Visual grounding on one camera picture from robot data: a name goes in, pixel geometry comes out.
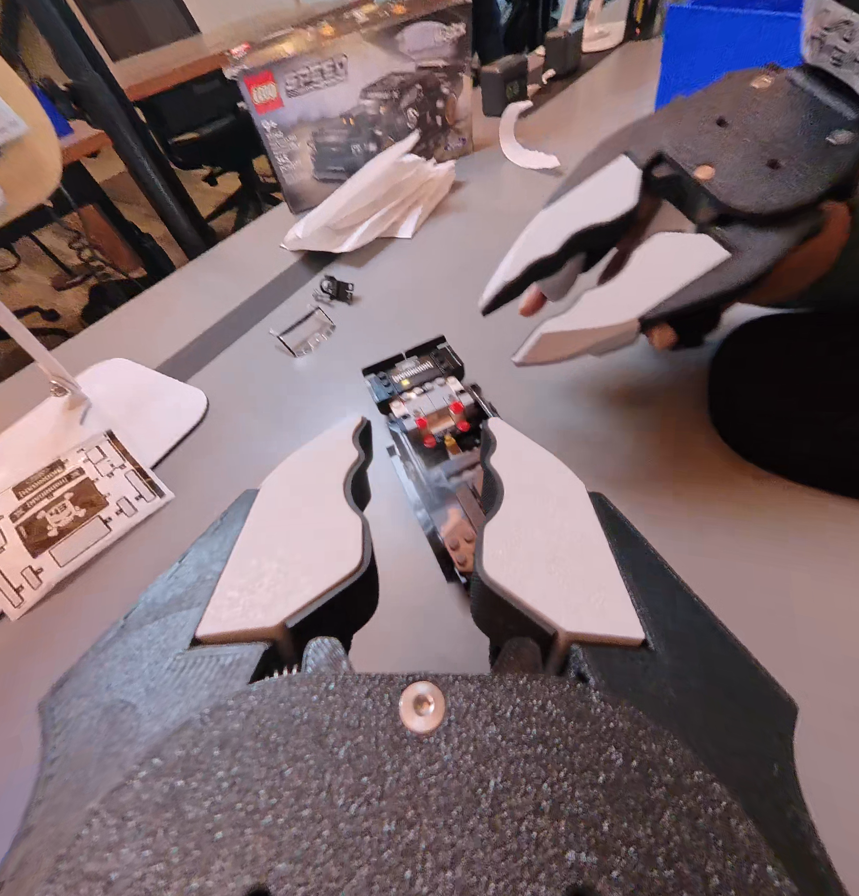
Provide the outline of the white stand rod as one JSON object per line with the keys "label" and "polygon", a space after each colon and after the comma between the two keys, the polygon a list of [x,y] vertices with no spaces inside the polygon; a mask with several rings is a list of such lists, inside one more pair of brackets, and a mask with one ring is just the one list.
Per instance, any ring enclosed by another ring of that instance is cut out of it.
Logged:
{"label": "white stand rod", "polygon": [[91,399],[74,375],[71,375],[63,364],[40,342],[35,333],[22,322],[20,315],[15,314],[0,300],[0,342],[12,341],[40,367],[49,382],[50,393],[54,398],[67,400],[69,409],[80,413],[80,422],[88,417]]}

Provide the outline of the black box-shaped device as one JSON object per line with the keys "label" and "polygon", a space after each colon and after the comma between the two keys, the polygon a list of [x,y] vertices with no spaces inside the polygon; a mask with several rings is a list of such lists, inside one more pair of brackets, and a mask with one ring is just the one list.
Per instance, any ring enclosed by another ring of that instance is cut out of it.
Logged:
{"label": "black box-shaped device", "polygon": [[481,110],[485,118],[500,118],[511,103],[528,99],[528,55],[516,53],[480,68]]}
{"label": "black box-shaped device", "polygon": [[577,72],[582,62],[584,22],[572,21],[545,34],[543,77],[561,79]]}

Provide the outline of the lego sticker sheet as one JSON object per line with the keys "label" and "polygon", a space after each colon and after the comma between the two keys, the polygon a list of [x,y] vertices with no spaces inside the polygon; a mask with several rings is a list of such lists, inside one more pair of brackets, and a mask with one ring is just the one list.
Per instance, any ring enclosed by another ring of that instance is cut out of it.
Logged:
{"label": "lego sticker sheet", "polygon": [[25,615],[173,499],[111,430],[0,491],[0,616]]}

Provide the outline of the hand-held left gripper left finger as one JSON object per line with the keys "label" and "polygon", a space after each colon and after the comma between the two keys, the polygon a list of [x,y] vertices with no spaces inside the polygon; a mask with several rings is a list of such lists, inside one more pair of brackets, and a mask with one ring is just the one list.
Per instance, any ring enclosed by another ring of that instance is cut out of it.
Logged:
{"label": "hand-held left gripper left finger", "polygon": [[348,417],[284,458],[257,490],[198,624],[201,644],[274,644],[298,661],[326,636],[348,651],[379,604],[365,510],[371,424]]}

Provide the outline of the wooden stand board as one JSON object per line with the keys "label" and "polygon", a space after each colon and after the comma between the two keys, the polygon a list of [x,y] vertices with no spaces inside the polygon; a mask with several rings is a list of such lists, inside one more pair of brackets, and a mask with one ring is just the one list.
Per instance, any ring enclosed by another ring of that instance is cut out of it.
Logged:
{"label": "wooden stand board", "polygon": [[44,107],[0,57],[0,228],[43,204],[62,172],[61,145]]}

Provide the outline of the blue plastic bin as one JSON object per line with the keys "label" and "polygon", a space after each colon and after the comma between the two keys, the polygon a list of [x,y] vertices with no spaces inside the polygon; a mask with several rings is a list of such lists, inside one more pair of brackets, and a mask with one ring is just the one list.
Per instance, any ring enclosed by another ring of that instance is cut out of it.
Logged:
{"label": "blue plastic bin", "polygon": [[801,63],[803,1],[670,3],[655,109],[730,72]]}

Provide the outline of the lego car model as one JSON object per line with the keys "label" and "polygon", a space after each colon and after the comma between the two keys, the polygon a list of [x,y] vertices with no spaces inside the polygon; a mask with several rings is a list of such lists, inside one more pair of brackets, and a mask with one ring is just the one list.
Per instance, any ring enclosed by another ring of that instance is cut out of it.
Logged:
{"label": "lego car model", "polygon": [[483,424],[497,415],[443,334],[361,369],[387,454],[447,581],[469,591],[481,504]]}

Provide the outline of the lego set box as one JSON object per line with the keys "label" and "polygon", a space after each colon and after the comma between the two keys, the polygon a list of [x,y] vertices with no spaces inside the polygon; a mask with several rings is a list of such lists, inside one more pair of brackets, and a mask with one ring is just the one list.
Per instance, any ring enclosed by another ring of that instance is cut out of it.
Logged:
{"label": "lego set box", "polygon": [[473,151],[471,2],[350,2],[225,58],[295,214],[413,135],[431,161]]}

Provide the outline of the crumpled white paper bag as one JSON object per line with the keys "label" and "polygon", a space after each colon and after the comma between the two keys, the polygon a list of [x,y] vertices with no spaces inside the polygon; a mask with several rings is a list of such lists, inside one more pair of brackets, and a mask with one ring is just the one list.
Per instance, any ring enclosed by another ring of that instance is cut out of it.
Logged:
{"label": "crumpled white paper bag", "polygon": [[300,218],[281,246],[290,252],[355,252],[379,239],[410,239],[455,184],[456,161],[425,159],[419,133],[379,153]]}

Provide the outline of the black office chair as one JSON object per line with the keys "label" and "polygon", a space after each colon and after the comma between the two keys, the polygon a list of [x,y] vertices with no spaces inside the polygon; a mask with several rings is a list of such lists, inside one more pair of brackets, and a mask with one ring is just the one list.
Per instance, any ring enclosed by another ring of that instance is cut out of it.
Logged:
{"label": "black office chair", "polygon": [[207,223],[234,212],[237,232],[282,204],[277,180],[266,180],[256,169],[256,160],[265,155],[263,142],[238,85],[222,69],[140,98],[134,106],[174,167],[202,170],[211,186],[220,175],[237,175],[239,187],[205,216]]}

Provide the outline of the clear lego windshield piece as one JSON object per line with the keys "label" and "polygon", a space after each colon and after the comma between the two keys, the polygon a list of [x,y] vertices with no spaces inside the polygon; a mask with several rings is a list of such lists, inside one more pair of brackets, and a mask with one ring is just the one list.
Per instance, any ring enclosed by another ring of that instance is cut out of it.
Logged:
{"label": "clear lego windshield piece", "polygon": [[288,357],[301,358],[312,354],[336,331],[336,324],[325,305],[313,302],[306,312],[284,329],[268,330],[269,335]]}

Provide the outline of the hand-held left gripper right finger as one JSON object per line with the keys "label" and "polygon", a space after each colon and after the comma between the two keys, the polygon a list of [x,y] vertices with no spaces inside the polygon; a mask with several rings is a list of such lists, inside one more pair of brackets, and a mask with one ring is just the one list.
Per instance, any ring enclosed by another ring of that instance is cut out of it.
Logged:
{"label": "hand-held left gripper right finger", "polygon": [[480,465],[472,619],[491,652],[527,638],[556,672],[574,645],[644,645],[644,627],[584,482],[500,417],[482,425]]}

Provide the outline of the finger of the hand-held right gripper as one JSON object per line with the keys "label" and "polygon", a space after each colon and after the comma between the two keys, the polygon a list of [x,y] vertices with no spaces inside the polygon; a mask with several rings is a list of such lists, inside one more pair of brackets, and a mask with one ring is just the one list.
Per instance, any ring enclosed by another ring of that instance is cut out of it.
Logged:
{"label": "finger of the hand-held right gripper", "polygon": [[568,311],[548,318],[514,353],[517,366],[558,364],[636,342],[642,317],[714,271],[731,256],[713,238],[662,231],[644,241],[623,269],[590,288]]}
{"label": "finger of the hand-held right gripper", "polygon": [[620,154],[543,207],[492,274],[480,313],[520,300],[521,315],[535,315],[567,297],[606,257],[602,281],[615,276],[648,234],[645,178],[644,168]]}

